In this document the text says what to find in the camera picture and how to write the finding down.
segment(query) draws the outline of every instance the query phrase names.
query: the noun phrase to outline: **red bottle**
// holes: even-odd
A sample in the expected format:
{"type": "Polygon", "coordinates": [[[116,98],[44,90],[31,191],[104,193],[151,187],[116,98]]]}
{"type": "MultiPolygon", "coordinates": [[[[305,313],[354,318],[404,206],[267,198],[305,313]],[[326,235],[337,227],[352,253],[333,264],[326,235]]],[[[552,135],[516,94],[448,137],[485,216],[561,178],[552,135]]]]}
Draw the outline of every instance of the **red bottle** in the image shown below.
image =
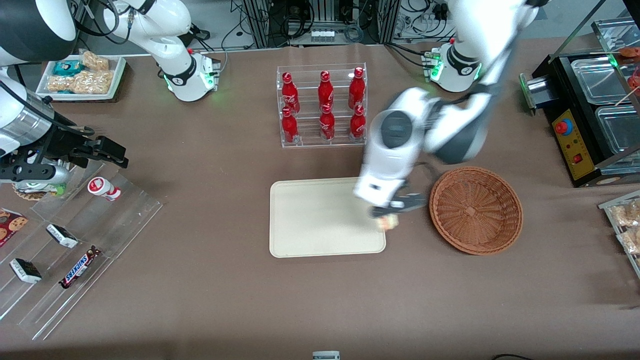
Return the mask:
{"type": "Polygon", "coordinates": [[[329,104],[333,107],[333,85],[331,85],[329,78],[327,70],[320,72],[320,86],[318,87],[318,104],[320,107],[324,104],[329,104]]]}
{"type": "Polygon", "coordinates": [[[300,141],[298,123],[296,118],[291,115],[290,108],[282,109],[282,131],[284,131],[284,141],[288,143],[298,143],[300,141]]]}
{"type": "Polygon", "coordinates": [[[320,115],[320,137],[323,140],[331,140],[335,134],[335,117],[331,113],[331,104],[322,105],[322,114],[320,115]]]}
{"type": "Polygon", "coordinates": [[[353,80],[349,85],[349,109],[353,109],[356,105],[361,104],[364,99],[364,88],[366,87],[364,79],[364,69],[357,67],[353,71],[353,80]]]}
{"type": "Polygon", "coordinates": [[[362,105],[356,105],[354,111],[355,114],[351,117],[349,139],[352,142],[361,142],[364,138],[364,129],[367,127],[367,119],[364,117],[364,107],[362,105]]]}
{"type": "Polygon", "coordinates": [[[300,112],[300,99],[298,98],[298,88],[291,80],[291,73],[285,72],[282,74],[282,99],[286,107],[293,110],[295,113],[300,112]]]}

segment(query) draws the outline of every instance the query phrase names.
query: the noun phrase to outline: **metal container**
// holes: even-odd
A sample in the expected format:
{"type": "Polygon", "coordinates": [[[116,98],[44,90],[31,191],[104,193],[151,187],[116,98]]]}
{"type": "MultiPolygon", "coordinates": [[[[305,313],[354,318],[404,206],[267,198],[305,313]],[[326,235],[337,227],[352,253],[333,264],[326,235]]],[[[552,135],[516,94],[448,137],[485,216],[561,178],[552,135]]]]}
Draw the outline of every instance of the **metal container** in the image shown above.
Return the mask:
{"type": "Polygon", "coordinates": [[[571,68],[591,104],[615,104],[626,95],[607,57],[576,60],[571,68]]]}
{"type": "Polygon", "coordinates": [[[640,117],[633,106],[602,106],[596,117],[612,152],[617,154],[640,143],[640,117]]]}

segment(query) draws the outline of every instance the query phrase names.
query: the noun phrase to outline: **white tray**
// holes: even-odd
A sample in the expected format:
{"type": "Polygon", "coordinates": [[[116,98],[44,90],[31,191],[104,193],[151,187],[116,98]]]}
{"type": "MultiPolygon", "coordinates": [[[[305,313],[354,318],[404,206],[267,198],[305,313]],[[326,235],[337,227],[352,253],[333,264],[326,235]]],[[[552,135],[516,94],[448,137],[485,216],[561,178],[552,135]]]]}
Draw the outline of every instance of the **white tray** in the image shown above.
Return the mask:
{"type": "Polygon", "coordinates": [[[385,233],[353,195],[357,178],[278,181],[271,186],[269,250],[276,258],[374,254],[385,233]]]}
{"type": "MultiPolygon", "coordinates": [[[[44,70],[44,74],[40,78],[40,83],[36,89],[36,94],[40,97],[51,96],[51,99],[55,101],[99,101],[113,99],[122,79],[122,73],[124,73],[124,67],[127,65],[127,60],[122,56],[109,56],[101,55],[101,57],[109,60],[109,70],[113,71],[113,80],[109,91],[106,94],[65,94],[59,92],[50,92],[47,90],[47,82],[49,76],[53,73],[53,67],[57,61],[50,61],[44,70]]],[[[64,60],[80,60],[80,55],[69,55],[64,60]]]]}

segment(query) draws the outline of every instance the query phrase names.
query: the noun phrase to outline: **brown table surface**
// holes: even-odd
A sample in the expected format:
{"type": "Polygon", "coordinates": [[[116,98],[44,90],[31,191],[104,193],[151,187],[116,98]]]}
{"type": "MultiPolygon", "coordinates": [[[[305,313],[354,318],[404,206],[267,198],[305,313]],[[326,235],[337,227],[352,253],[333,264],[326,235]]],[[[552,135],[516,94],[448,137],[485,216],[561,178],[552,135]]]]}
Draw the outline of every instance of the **brown table surface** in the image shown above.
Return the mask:
{"type": "MultiPolygon", "coordinates": [[[[380,254],[269,253],[270,186],[357,176],[362,157],[281,148],[276,66],[366,61],[372,116],[410,86],[442,92],[383,46],[232,53],[218,92],[194,103],[167,91],[152,58],[128,58],[120,102],[55,108],[126,146],[122,174],[166,206],[48,340],[2,324],[2,358],[639,358],[638,279],[597,208],[637,186],[573,189],[547,121],[522,104],[517,74],[561,40],[520,44],[470,162],[500,174],[524,207],[518,241],[488,257],[452,248],[424,210],[401,215],[380,254]]],[[[422,170],[410,179],[428,190],[422,170]]],[[[31,205],[1,191],[4,206],[31,205]]]]}

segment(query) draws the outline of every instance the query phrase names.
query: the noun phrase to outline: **brown woven basket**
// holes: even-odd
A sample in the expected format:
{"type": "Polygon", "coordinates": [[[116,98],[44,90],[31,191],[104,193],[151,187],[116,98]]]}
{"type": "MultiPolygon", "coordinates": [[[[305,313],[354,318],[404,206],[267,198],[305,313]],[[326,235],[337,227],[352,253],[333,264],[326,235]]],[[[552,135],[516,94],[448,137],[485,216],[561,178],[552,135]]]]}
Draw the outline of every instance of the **brown woven basket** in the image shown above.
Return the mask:
{"type": "Polygon", "coordinates": [[[491,255],[522,230],[522,204],[509,184],[479,167],[446,172],[431,189],[429,212],[438,232],[457,249],[491,255]]]}

